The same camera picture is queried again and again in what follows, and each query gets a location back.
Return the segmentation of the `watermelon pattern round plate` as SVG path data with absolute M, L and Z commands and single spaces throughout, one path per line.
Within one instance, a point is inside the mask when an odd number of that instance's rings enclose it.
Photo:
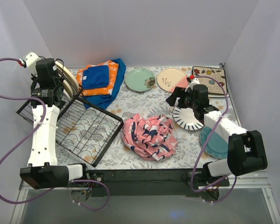
M 69 100 L 71 100 L 73 97 L 73 90 L 71 85 L 66 80 L 63 80 L 63 88 L 65 95 L 68 96 Z

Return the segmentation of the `cream and pink plate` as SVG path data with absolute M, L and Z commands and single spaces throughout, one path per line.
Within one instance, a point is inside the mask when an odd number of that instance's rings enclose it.
M 188 86 L 187 74 L 176 68 L 162 70 L 156 77 L 157 84 L 164 91 L 172 93 L 175 87 L 186 88 Z

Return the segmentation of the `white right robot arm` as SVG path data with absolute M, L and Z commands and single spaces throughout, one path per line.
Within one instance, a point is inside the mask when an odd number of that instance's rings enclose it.
M 210 104 L 208 88 L 196 84 L 190 90 L 176 87 L 172 95 L 166 99 L 170 106 L 177 104 L 180 108 L 190 108 L 194 116 L 211 133 L 218 134 L 228 145 L 227 157 L 203 165 L 200 174 L 193 169 L 190 183 L 198 177 L 206 185 L 215 184 L 229 175 L 241 176 L 265 170 L 268 166 L 262 135 L 259 131 L 248 131 L 235 125 L 218 108 Z

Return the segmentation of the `cream round plate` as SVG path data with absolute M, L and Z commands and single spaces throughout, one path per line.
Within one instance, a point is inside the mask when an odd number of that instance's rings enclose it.
M 59 76 L 65 78 L 75 94 L 78 93 L 80 86 L 75 76 L 61 62 L 55 61 L 55 64 L 57 66 Z

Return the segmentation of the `pink navy patterned shorts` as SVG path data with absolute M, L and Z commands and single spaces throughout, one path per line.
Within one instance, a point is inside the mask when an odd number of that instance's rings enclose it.
M 144 118 L 135 114 L 123 125 L 124 144 L 146 161 L 160 161 L 175 154 L 173 120 L 163 114 Z

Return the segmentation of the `blue and orange cloth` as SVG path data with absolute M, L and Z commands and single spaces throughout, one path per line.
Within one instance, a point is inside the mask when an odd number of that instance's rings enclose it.
M 126 65 L 120 58 L 80 69 L 77 72 L 77 82 L 83 89 L 82 98 L 106 109 L 115 100 L 125 72 Z

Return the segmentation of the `blue striped white plate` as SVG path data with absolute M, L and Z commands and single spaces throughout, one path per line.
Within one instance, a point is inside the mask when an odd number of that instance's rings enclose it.
M 176 105 L 173 108 L 173 120 L 178 126 L 189 131 L 196 131 L 204 127 L 204 125 L 195 118 L 191 108 L 180 108 Z

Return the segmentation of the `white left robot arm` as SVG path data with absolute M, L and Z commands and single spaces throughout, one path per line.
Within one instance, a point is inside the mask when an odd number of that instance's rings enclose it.
M 30 103 L 36 131 L 27 167 L 20 169 L 20 177 L 34 189 L 66 187 L 72 181 L 84 187 L 90 181 L 86 165 L 60 166 L 56 158 L 57 120 L 65 104 L 63 98 L 72 99 L 73 88 L 59 74 L 55 59 L 29 53 L 23 62 L 33 80 Z

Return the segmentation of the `mint green flower plate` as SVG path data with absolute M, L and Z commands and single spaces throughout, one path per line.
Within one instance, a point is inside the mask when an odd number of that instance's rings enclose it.
M 135 92 L 146 92 L 155 85 L 155 75 L 148 69 L 136 68 L 127 73 L 125 83 Z

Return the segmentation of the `square plate yellow flower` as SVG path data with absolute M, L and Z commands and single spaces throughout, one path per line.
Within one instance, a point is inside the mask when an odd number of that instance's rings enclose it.
M 224 69 L 193 66 L 192 75 L 197 77 L 200 84 L 207 86 L 209 97 L 223 97 L 224 92 L 222 88 L 228 94 Z

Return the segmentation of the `floral table mat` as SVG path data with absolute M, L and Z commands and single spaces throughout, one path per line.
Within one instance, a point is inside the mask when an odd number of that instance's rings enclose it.
M 165 99 L 169 92 L 162 90 L 157 84 L 150 90 L 137 93 L 130 90 L 126 84 L 122 84 L 115 100 L 107 107 L 107 110 L 123 120 L 139 113 L 144 118 L 164 114 L 172 117 L 172 110 Z M 177 124 L 173 126 L 174 136 L 178 141 L 175 154 L 161 161 L 146 161 L 131 151 L 122 141 L 119 133 L 105 155 L 96 166 L 97 169 L 154 169 L 154 168 L 192 168 L 201 151 L 201 130 L 189 131 Z M 63 162 L 69 156 L 72 163 L 82 162 L 71 155 L 66 149 L 60 148 L 56 153 Z

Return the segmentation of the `aluminium frame rail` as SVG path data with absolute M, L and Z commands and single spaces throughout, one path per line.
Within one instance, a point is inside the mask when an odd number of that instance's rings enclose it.
M 48 194 L 21 186 L 13 224 L 280 224 L 265 172 L 239 178 L 215 192 L 186 196 L 110 196 L 107 186 L 72 185 Z

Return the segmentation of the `teal round plate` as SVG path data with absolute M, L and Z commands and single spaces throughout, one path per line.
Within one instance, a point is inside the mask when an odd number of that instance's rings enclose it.
M 211 131 L 212 129 L 206 126 L 202 129 L 200 134 L 200 142 L 202 146 L 205 144 Z M 226 159 L 228 154 L 228 144 L 220 135 L 214 132 L 205 147 L 205 152 L 216 159 Z

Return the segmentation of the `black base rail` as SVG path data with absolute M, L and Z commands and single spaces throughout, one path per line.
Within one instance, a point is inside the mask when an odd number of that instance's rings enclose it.
M 110 196 L 200 196 L 190 187 L 191 168 L 88 170 L 91 180 L 102 182 Z

